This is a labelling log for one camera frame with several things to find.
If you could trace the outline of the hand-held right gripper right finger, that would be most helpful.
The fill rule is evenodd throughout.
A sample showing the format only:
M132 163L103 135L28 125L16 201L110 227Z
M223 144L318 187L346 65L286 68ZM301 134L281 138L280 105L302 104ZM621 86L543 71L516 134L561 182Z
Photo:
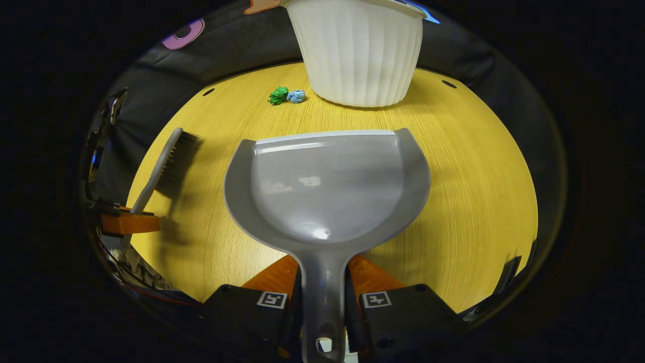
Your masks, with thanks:
M428 285L405 286L365 257L346 274L346 331L358 356L417 356L462 331L462 319Z

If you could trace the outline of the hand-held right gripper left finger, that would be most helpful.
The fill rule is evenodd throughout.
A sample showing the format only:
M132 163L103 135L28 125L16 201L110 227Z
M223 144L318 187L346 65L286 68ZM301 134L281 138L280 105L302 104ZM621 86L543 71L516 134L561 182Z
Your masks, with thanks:
M299 283L286 255L242 286L221 285L203 303L205 331L237 361L300 361Z

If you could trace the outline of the small grey broom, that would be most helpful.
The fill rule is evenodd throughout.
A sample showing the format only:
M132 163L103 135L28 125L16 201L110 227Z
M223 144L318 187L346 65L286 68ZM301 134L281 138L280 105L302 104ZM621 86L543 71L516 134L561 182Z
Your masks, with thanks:
M171 200L177 198L201 144L202 138L198 135L188 133L182 127L175 128L135 200L131 214L142 214L154 192Z

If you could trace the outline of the grey plastic dustpan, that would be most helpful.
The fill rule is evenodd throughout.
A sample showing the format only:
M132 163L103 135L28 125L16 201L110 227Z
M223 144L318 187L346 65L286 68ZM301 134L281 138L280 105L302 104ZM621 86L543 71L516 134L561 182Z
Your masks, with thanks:
M300 267L304 363L343 363L346 267L406 229L430 186L428 161L407 128L239 143L224 202L248 236Z

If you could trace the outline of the white ribbed garbage bin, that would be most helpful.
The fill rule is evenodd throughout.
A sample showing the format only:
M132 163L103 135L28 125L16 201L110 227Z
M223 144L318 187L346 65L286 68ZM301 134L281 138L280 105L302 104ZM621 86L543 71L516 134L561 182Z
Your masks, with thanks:
M346 106L402 101L412 82L425 12L398 0L282 0L313 92Z

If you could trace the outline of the black desk edge clip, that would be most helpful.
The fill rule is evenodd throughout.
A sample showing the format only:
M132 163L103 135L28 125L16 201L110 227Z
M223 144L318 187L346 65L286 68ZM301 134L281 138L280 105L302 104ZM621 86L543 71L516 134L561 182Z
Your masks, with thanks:
M513 279L516 277L520 262L522 261L522 256L513 257L511 260L506 262L503 266L500 278L498 283L493 291L494 295L499 295L502 292L506 291L513 283Z

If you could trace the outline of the black backdrop cloth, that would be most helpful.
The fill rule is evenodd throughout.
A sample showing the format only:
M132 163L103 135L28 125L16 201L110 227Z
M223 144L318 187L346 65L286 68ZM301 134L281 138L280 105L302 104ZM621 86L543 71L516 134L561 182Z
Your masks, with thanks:
M127 89L106 160L95 182L99 196L124 204L149 147L170 118L206 85L226 76L301 58L284 9L243 13L243 0L205 16L205 30L184 48L155 44L113 83ZM500 118L525 157L540 212L563 198L553 117L534 85L500 51L434 9L423 26L421 68L468 86Z

